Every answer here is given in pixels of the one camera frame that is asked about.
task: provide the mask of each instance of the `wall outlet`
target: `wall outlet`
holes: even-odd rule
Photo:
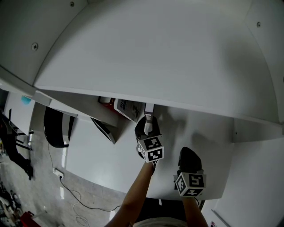
[[[58,177],[61,177],[61,178],[64,177],[64,173],[61,172],[61,171],[59,171],[57,168],[53,168],[53,173],[54,173],[55,175],[57,175]]]

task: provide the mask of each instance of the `electrical cable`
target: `electrical cable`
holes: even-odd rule
[[[70,190],[69,188],[67,188],[61,181],[62,177],[60,176],[59,177],[59,180],[60,180],[60,183],[63,185],[63,187],[65,187],[68,191],[70,191],[70,193],[73,195],[73,197],[84,207],[88,208],[88,209],[91,209],[91,210],[101,210],[101,211],[105,211],[105,212],[111,212],[111,211],[114,211],[116,208],[118,207],[121,207],[121,205],[117,206],[115,209],[112,209],[110,211],[107,211],[107,210],[104,210],[104,209],[101,209],[101,208],[93,208],[93,207],[88,207],[86,206],[85,204],[83,204],[79,199],[77,199],[77,197],[71,192],[73,190]]]
[[[52,165],[52,170],[53,170],[53,169],[54,169],[54,167],[53,167],[52,157],[51,157],[51,154],[50,154],[50,151],[49,151],[49,142],[47,142],[47,145],[48,145],[48,153],[49,153],[49,156],[50,156],[51,165]]]
[[[87,218],[85,218],[85,217],[79,215],[79,214],[75,211],[75,209],[74,209],[75,205],[77,205],[77,204],[79,204],[79,203],[81,202],[81,194],[80,194],[79,192],[75,191],[75,190],[69,190],[69,192],[70,192],[70,193],[76,192],[76,193],[78,193],[79,196],[80,196],[78,202],[75,203],[75,204],[73,205],[73,207],[72,207],[72,210],[73,210],[74,213],[76,214],[75,220],[76,220],[77,224],[79,224],[79,225],[81,225],[81,226],[89,226],[89,223],[88,223]]]

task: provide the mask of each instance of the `black chair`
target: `black chair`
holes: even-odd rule
[[[10,124],[9,119],[0,113],[0,138],[3,142],[4,149],[10,160],[19,165],[28,174],[29,180],[31,180],[33,175],[31,161],[25,159],[21,154],[19,154],[16,146],[20,146],[31,151],[32,149],[17,143],[21,142],[20,140],[17,140],[19,133],[17,133]]]
[[[48,143],[56,148],[68,147],[68,144],[64,144],[63,132],[62,132],[62,119],[64,113],[54,110],[50,107],[46,107],[44,113],[44,134]],[[68,139],[70,140],[74,117],[70,116]]]

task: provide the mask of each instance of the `concrete floor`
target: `concrete floor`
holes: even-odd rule
[[[47,211],[46,214],[35,219],[40,226],[57,227],[60,224],[66,227],[80,226],[76,223],[76,215],[72,210],[73,204],[77,202],[76,199],[65,189],[64,199],[61,198],[61,184],[52,172],[47,145],[44,133],[35,131],[32,137],[33,151],[28,152],[18,147],[18,151],[24,157],[31,158],[34,168],[34,178],[31,181],[28,180],[27,174],[7,156],[2,157],[1,160],[0,179],[8,191],[13,190],[20,197],[23,211],[31,211],[34,214],[44,209]],[[63,183],[70,190],[80,192],[82,203],[89,207],[107,210],[121,205],[125,193],[102,187],[68,172],[61,165],[62,149],[51,146],[49,149],[54,167],[64,172]],[[109,221],[110,212],[90,210],[81,204],[76,205],[75,210],[79,215],[87,218],[91,227],[101,227]]]

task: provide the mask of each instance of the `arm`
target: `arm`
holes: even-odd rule
[[[125,196],[121,208],[105,227],[128,227],[129,223],[135,223],[144,204],[152,173],[153,164],[144,163],[136,180]]]
[[[194,198],[183,197],[182,202],[185,208],[185,216],[186,216],[187,225],[189,227],[194,227],[194,226],[208,227]]]

